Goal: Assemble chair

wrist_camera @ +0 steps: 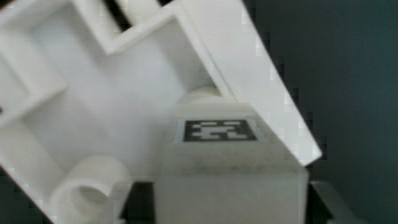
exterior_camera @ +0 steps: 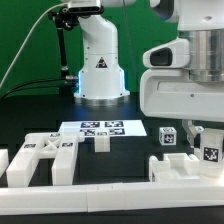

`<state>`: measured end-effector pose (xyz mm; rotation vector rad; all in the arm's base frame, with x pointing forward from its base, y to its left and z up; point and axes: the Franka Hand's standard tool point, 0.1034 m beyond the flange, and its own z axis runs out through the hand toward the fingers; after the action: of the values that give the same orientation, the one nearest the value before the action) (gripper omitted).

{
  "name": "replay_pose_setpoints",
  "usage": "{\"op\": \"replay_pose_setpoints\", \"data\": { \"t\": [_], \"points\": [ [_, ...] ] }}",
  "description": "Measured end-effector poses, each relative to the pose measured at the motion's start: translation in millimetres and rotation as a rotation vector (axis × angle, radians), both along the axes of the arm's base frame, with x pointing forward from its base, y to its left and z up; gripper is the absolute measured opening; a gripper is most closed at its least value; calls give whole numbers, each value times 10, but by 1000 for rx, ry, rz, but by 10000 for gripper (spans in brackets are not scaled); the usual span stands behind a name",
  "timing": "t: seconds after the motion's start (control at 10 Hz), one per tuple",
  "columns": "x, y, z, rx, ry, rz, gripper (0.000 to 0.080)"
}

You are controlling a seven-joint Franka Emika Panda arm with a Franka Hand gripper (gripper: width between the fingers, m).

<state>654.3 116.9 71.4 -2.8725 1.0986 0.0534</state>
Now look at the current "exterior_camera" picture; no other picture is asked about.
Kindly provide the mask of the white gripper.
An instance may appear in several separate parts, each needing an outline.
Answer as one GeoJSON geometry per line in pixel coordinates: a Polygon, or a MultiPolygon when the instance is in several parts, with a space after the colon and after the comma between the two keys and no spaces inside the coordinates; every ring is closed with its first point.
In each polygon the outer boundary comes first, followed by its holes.
{"type": "Polygon", "coordinates": [[[147,70],[140,80],[140,108],[145,116],[183,119],[190,147],[204,131],[192,120],[224,122],[224,83],[197,82],[184,67],[190,43],[176,38],[143,54],[147,70]]]}

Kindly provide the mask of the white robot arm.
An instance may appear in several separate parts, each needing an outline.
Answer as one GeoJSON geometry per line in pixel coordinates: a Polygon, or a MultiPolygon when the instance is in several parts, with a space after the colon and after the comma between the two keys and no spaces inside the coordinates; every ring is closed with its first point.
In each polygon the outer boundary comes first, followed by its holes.
{"type": "MultiPolygon", "coordinates": [[[[83,30],[84,66],[77,99],[99,103],[128,94],[118,65],[117,29],[101,17],[106,7],[136,0],[61,0],[83,30]]],[[[178,37],[143,54],[140,108],[149,117],[224,122],[224,0],[149,0],[161,19],[178,24],[178,37]]]]}

